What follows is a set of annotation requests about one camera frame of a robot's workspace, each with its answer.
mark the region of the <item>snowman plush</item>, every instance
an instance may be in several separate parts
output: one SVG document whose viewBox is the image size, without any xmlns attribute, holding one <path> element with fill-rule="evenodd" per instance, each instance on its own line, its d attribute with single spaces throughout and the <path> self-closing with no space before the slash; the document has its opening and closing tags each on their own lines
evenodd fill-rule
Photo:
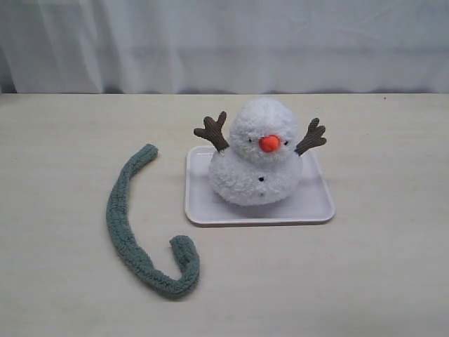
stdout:
<svg viewBox="0 0 449 337">
<path fill-rule="evenodd" d="M 295 115 L 272 98 L 251 100 L 233 121 L 229 138 L 222 134 L 226 112 L 217 121 L 204 118 L 194 135 L 217 151 L 208 168 L 212 188 L 239 206 L 271 204 L 290 196 L 302 177 L 302 154 L 326 144 L 326 128 L 315 118 L 300 140 Z"/>
</svg>

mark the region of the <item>wooden table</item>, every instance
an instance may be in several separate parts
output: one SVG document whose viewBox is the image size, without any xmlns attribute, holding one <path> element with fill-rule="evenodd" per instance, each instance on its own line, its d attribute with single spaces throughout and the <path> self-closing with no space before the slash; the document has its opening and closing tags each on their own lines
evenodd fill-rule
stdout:
<svg viewBox="0 0 449 337">
<path fill-rule="evenodd" d="M 199 228 L 184 215 L 192 130 L 250 96 L 0 95 L 0 327 L 14 336 L 447 336 L 449 95 L 278 96 L 320 117 L 337 215 L 325 225 Z M 146 143 L 130 222 L 155 266 L 189 235 L 201 281 L 145 288 L 105 225 L 121 167 Z"/>
</svg>

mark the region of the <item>table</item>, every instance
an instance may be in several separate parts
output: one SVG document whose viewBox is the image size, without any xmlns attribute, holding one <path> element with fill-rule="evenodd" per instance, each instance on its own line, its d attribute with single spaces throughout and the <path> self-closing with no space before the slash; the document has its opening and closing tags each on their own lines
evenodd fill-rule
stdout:
<svg viewBox="0 0 449 337">
<path fill-rule="evenodd" d="M 449 95 L 279 95 L 316 150 L 337 214 L 324 225 L 199 228 L 185 157 L 206 115 L 249 95 L 0 95 L 2 336 L 447 336 Z M 130 223 L 156 268 L 190 236 L 201 280 L 170 302 L 139 282 L 105 225 L 143 145 Z"/>
</svg>

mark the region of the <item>plush toy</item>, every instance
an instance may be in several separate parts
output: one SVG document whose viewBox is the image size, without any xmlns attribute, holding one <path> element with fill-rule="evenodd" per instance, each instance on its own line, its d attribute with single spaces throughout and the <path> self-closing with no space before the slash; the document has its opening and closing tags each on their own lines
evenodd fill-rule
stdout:
<svg viewBox="0 0 449 337">
<path fill-rule="evenodd" d="M 225 140 L 226 112 L 217 121 L 204 118 L 194 135 L 215 149 L 208 175 L 212 188 L 226 201 L 240 206 L 270 204 L 291 195 L 302 177 L 302 154 L 326 144 L 326 128 L 311 121 L 300 140 L 297 119 L 272 98 L 251 100 L 237 115 Z"/>
</svg>

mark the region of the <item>white curtain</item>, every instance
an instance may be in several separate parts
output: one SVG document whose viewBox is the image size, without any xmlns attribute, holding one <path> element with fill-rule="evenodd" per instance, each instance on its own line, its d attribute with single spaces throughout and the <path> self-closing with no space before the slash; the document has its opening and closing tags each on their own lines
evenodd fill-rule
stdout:
<svg viewBox="0 0 449 337">
<path fill-rule="evenodd" d="M 449 0 L 0 0 L 19 93 L 449 93 Z"/>
</svg>

